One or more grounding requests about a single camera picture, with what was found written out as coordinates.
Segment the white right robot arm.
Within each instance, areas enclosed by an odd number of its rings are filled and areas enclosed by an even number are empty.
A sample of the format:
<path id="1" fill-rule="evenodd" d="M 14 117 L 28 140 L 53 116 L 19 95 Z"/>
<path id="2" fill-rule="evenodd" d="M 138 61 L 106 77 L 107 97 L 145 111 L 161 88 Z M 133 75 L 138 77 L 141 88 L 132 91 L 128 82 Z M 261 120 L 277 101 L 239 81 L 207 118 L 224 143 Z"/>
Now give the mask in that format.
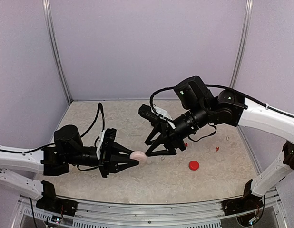
<path id="1" fill-rule="evenodd" d="M 238 207 L 248 211 L 257 199 L 294 171 L 294 114 L 225 86 L 221 87 L 218 96 L 213 96 L 210 87 L 199 76 L 189 77 L 172 87 L 185 109 L 185 113 L 176 119 L 171 119 L 166 111 L 156 108 L 153 103 L 140 107 L 139 115 L 154 125 L 145 140 L 146 155 L 175 155 L 177 149 L 185 150 L 184 139 L 205 125 L 249 127 L 285 139 L 275 161 L 245 185 Z"/>

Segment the right aluminium frame post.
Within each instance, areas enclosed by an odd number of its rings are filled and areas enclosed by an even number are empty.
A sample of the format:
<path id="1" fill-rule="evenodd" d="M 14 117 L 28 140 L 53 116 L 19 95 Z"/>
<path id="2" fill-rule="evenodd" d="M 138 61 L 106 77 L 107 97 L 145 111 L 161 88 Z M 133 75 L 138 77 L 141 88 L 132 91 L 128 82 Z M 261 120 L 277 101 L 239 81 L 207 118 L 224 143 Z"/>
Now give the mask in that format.
<path id="1" fill-rule="evenodd" d="M 250 21 L 253 12 L 253 0 L 247 0 L 245 5 L 245 13 L 244 13 L 244 20 L 242 24 L 241 36 L 238 45 L 238 50 L 235 58 L 235 64 L 232 71 L 231 80 L 229 83 L 229 87 L 235 89 L 237 79 L 239 76 L 239 71 L 241 68 L 243 56 L 245 53 L 246 42 L 249 33 Z"/>

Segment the left aluminium frame post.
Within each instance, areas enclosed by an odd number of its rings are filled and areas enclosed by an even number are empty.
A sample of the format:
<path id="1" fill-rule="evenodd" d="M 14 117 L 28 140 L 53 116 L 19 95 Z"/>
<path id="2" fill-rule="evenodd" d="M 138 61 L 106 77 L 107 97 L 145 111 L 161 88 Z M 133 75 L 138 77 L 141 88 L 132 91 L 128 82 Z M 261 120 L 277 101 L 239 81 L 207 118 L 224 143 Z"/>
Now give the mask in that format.
<path id="1" fill-rule="evenodd" d="M 56 35 L 55 35 L 55 29 L 54 29 L 54 23 L 52 19 L 52 14 L 51 14 L 51 6 L 50 6 L 50 1 L 49 0 L 43 0 L 42 1 L 43 5 L 43 11 L 44 11 L 44 17 L 45 17 L 45 22 L 48 30 L 48 35 L 49 35 L 49 42 L 54 58 L 54 63 L 58 72 L 59 80 L 62 86 L 62 90 L 65 96 L 65 99 L 70 105 L 73 101 L 71 92 L 64 74 L 60 54 L 59 54 L 59 49 L 58 49 L 58 44 L 56 41 Z"/>

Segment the red round object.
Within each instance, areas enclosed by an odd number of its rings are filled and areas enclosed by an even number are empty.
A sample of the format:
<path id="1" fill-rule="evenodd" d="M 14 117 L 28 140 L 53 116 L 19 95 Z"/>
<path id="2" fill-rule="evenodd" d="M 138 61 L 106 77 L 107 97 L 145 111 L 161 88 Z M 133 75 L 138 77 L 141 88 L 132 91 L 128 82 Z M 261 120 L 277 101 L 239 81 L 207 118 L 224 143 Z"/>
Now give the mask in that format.
<path id="1" fill-rule="evenodd" d="M 197 161 L 190 161 L 188 167 L 192 171 L 197 171 L 200 168 L 200 164 Z"/>

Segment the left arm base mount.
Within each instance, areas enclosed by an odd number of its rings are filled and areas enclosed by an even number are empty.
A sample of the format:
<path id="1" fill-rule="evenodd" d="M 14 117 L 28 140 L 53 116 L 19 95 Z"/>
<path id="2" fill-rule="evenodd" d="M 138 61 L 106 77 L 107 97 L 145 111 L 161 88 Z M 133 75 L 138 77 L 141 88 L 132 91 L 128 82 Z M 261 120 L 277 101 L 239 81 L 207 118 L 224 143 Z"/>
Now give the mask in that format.
<path id="1" fill-rule="evenodd" d="M 74 216 L 78 202 L 62 198 L 50 198 L 43 196 L 36 202 L 36 207 L 60 215 Z"/>

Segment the aluminium frame post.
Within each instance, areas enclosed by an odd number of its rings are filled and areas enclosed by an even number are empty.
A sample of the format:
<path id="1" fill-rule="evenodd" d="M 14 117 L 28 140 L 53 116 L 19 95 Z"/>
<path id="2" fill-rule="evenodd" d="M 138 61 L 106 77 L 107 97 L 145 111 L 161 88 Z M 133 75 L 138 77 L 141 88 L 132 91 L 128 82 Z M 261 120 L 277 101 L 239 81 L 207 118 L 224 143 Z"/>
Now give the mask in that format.
<path id="1" fill-rule="evenodd" d="M 64 74 L 60 54 L 59 54 L 59 49 L 58 49 L 58 44 L 56 41 L 56 35 L 55 35 L 55 29 L 54 29 L 54 23 L 52 19 L 52 14 L 51 14 L 51 6 L 50 6 L 50 1 L 49 0 L 43 0 L 42 1 L 43 5 L 43 11 L 44 11 L 44 17 L 45 17 L 45 22 L 48 30 L 48 35 L 49 35 L 49 42 L 54 58 L 54 63 L 58 72 L 59 80 L 62 86 L 62 90 L 65 96 L 65 99 L 70 105 L 73 101 L 71 92 Z"/>
<path id="2" fill-rule="evenodd" d="M 244 13 L 244 20 L 242 24 L 241 36 L 238 45 L 238 50 L 235 58 L 235 64 L 232 71 L 231 80 L 229 83 L 229 87 L 235 89 L 237 79 L 239 76 L 239 71 L 241 68 L 243 56 L 245 53 L 246 42 L 249 33 L 250 21 L 253 12 L 253 0 L 247 0 L 245 5 L 245 13 Z"/>

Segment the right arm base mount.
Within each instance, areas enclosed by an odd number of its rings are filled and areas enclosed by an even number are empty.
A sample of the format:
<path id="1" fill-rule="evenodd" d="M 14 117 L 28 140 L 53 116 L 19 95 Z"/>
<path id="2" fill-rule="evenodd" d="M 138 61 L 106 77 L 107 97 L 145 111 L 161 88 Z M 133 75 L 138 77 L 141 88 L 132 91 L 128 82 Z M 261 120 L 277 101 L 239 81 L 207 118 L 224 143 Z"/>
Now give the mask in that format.
<path id="1" fill-rule="evenodd" d="M 222 208 L 225 216 L 259 209 L 262 206 L 262 197 L 256 196 L 239 197 L 222 201 Z"/>

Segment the front aluminium rail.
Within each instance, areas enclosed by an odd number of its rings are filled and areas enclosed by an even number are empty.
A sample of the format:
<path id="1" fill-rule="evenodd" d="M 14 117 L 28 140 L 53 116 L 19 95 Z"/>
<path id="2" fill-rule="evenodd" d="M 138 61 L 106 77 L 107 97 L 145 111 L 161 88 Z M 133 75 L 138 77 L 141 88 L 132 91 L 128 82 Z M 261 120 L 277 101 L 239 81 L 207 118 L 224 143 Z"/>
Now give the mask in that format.
<path id="1" fill-rule="evenodd" d="M 253 228 L 286 228 L 287 222 L 275 188 L 265 195 L 260 209 L 227 215 L 228 204 L 238 198 L 204 200 L 187 203 L 115 203 L 61 196 L 76 201 L 73 215 L 59 215 L 39 209 L 26 197 L 20 197 L 14 210 L 12 228 L 240 228 L 248 217 L 260 213 Z"/>

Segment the pink round lid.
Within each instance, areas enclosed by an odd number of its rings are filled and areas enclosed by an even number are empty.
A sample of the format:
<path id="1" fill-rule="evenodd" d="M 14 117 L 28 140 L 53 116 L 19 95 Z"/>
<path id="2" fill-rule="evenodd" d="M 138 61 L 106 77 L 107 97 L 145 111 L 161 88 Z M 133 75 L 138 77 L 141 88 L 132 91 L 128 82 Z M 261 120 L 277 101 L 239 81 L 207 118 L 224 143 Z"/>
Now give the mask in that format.
<path id="1" fill-rule="evenodd" d="M 142 163 L 147 161 L 147 156 L 142 151 L 134 151 L 134 152 L 132 152 L 130 154 L 129 158 L 132 159 L 132 160 L 142 162 Z"/>

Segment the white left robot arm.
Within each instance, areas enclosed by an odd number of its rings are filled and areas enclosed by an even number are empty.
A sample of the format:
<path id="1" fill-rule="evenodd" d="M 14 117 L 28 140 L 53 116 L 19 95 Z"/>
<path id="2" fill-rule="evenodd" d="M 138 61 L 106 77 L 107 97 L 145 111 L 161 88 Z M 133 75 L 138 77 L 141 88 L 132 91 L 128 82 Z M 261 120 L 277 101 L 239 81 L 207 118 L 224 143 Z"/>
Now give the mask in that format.
<path id="1" fill-rule="evenodd" d="M 0 183 L 17 189 L 22 195 L 41 201 L 51 211 L 61 207 L 55 187 L 47 181 L 35 182 L 14 173 L 29 171 L 44 176 L 69 173 L 69 166 L 85 166 L 87 171 L 99 169 L 106 178 L 111 173 L 139 165 L 131 158 L 133 151 L 115 142 L 116 129 L 108 128 L 100 135 L 98 146 L 84 146 L 78 128 L 66 125 L 54 132 L 54 145 L 24 151 L 0 146 Z"/>

